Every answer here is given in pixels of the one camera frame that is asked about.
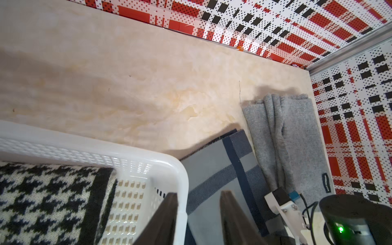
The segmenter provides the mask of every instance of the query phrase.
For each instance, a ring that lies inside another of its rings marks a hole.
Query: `blue-gray striped cloth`
[[[233,130],[181,160],[188,173],[188,226],[185,244],[223,245],[219,198],[231,190],[262,236],[284,230],[268,208],[270,192],[244,130]]]

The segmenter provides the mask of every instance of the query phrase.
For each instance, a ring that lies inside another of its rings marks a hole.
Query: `blue connector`
[[[296,200],[298,200],[300,198],[297,191],[293,191],[293,192],[289,193],[289,197],[293,202],[295,202]]]

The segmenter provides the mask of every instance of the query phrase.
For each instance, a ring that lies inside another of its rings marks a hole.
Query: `white plastic basket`
[[[165,195],[176,192],[174,244],[184,244],[189,182],[172,156],[0,120],[0,160],[114,167],[118,185],[103,245],[132,244]]]

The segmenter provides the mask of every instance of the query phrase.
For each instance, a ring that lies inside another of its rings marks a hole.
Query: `navy stripe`
[[[196,241],[193,238],[191,229],[189,228],[189,224],[187,223],[187,229],[185,230],[185,239],[184,245],[196,245]]]
[[[223,145],[225,146],[227,156],[229,157],[231,164],[233,165],[236,171],[242,194],[244,195],[245,201],[248,205],[250,213],[252,214],[253,220],[256,223],[260,234],[262,236],[266,236],[269,234],[267,226],[265,225],[263,217],[261,216],[259,209],[257,208],[257,204],[256,201],[254,200],[252,190],[246,178],[244,168],[242,167],[240,159],[236,154],[236,151],[233,147],[230,137],[224,138],[222,142]]]
[[[257,207],[259,208],[260,214],[264,220],[270,220],[276,217],[264,198],[265,195],[270,193],[267,182],[265,181],[264,174],[261,171],[259,165],[248,170],[246,173],[250,189],[252,190],[253,197],[256,201]]]
[[[236,177],[236,171],[230,164],[191,190],[188,194],[187,214],[190,215],[200,204]]]
[[[230,132],[227,132],[227,133],[225,133],[225,134],[222,134],[222,135],[219,136],[219,137],[216,137],[215,139],[211,140],[210,142],[208,142],[207,144],[203,145],[203,146],[200,147],[199,149],[197,149],[197,150],[195,150],[194,152],[191,152],[191,153],[189,153],[188,155],[186,155],[185,157],[181,158],[181,159],[180,159],[180,162],[181,162],[182,160],[185,160],[185,159],[187,159],[188,157],[192,156],[192,155],[195,154],[196,152],[201,151],[202,149],[206,148],[207,146],[211,145],[212,143],[215,143],[215,142],[217,142],[217,141],[219,141],[219,140],[221,140],[221,139],[223,139],[223,138],[225,138],[225,137],[227,137],[227,136],[230,136],[230,135],[232,135],[232,134],[234,134],[234,133],[236,133],[236,132],[237,132],[237,129],[233,129],[233,130],[230,131]]]

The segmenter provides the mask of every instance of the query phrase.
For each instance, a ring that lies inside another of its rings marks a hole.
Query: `folded gray towel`
[[[324,146],[312,101],[306,94],[268,94],[243,112],[271,190],[296,190],[303,193],[308,204],[331,193]],[[297,204],[305,208],[302,201]]]

